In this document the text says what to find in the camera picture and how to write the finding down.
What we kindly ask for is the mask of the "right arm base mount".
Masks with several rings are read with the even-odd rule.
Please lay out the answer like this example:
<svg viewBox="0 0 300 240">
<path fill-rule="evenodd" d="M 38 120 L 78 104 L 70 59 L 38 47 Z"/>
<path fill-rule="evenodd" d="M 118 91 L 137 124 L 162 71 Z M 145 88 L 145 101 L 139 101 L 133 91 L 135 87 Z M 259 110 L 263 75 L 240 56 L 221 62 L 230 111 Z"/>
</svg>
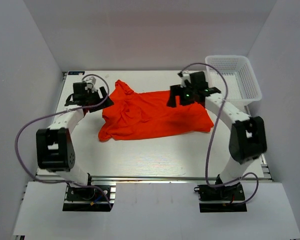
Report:
<svg viewBox="0 0 300 240">
<path fill-rule="evenodd" d="M 207 184 L 196 186 L 200 213 L 243 213 L 247 212 L 244 189 L 241 183 L 212 188 Z"/>
</svg>

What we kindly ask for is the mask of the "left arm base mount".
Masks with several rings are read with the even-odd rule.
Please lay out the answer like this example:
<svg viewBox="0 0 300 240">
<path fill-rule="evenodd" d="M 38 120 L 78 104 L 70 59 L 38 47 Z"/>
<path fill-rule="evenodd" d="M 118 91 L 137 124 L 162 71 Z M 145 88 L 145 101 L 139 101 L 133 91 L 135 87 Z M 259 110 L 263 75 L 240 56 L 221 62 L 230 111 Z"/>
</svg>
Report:
<svg viewBox="0 0 300 240">
<path fill-rule="evenodd" d="M 110 212 L 114 205 L 112 187 L 98 185 L 102 192 L 95 188 L 74 187 L 67 185 L 65 190 L 63 212 Z"/>
</svg>

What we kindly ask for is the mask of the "white plastic mesh basket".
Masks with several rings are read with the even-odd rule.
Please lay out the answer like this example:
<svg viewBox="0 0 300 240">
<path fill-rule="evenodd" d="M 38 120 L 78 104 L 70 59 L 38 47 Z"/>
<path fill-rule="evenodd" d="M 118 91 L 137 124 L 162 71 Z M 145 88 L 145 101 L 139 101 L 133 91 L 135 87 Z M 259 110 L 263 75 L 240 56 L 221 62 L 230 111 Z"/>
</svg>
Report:
<svg viewBox="0 0 300 240">
<path fill-rule="evenodd" d="M 262 92 L 254 70 L 247 57 L 242 55 L 209 55 L 205 63 L 206 79 L 210 87 L 217 87 L 223 94 L 228 87 L 227 101 L 247 106 L 262 99 Z"/>
</svg>

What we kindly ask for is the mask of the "blue label sticker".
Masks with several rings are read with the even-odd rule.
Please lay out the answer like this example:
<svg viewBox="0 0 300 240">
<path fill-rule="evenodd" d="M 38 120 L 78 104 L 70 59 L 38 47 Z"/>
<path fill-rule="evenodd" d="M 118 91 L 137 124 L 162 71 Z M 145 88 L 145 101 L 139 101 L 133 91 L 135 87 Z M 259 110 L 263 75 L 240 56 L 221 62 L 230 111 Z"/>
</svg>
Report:
<svg viewBox="0 0 300 240">
<path fill-rule="evenodd" d="M 84 76 L 85 71 L 69 71 L 67 73 L 68 76 Z"/>
</svg>

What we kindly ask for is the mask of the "orange t shirt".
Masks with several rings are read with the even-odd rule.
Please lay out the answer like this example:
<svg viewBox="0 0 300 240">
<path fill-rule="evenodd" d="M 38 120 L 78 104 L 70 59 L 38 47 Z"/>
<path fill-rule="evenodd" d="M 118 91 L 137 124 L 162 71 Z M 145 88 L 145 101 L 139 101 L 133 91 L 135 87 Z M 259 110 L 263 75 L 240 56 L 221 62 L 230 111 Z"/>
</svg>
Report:
<svg viewBox="0 0 300 240">
<path fill-rule="evenodd" d="M 214 127 L 206 109 L 198 103 L 168 107 L 168 90 L 137 93 L 121 80 L 114 86 L 110 95 L 114 104 L 102 111 L 105 123 L 98 133 L 100 142 L 208 133 Z"/>
</svg>

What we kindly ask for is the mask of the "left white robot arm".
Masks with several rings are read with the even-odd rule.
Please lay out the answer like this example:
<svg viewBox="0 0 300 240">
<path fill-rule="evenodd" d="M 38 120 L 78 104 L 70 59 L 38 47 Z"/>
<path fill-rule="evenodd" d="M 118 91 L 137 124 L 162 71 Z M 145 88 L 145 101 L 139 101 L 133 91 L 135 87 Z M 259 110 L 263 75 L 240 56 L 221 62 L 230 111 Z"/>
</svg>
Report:
<svg viewBox="0 0 300 240">
<path fill-rule="evenodd" d="M 65 101 L 64 112 L 48 128 L 36 132 L 38 167 L 80 185 L 78 193 L 86 200 L 95 196 L 96 187 L 89 183 L 90 175 L 76 162 L 71 134 L 87 113 L 114 105 L 108 91 L 108 87 L 96 89 L 90 82 L 75 82 L 73 93 Z"/>
</svg>

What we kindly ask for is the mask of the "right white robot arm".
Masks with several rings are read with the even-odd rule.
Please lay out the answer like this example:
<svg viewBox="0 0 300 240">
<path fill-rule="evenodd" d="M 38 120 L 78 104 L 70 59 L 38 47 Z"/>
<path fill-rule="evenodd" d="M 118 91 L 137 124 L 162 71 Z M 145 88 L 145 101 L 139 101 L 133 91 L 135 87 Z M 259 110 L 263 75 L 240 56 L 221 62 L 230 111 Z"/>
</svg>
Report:
<svg viewBox="0 0 300 240">
<path fill-rule="evenodd" d="M 228 150 L 230 158 L 223 171 L 217 176 L 216 195 L 226 200 L 234 193 L 237 182 L 247 176 L 247 168 L 267 151 L 264 120 L 239 110 L 226 100 L 228 94 L 216 87 L 209 87 L 203 71 L 179 72 L 181 83 L 170 86 L 167 106 L 188 106 L 198 103 L 216 115 L 214 126 L 223 122 L 230 130 Z"/>
</svg>

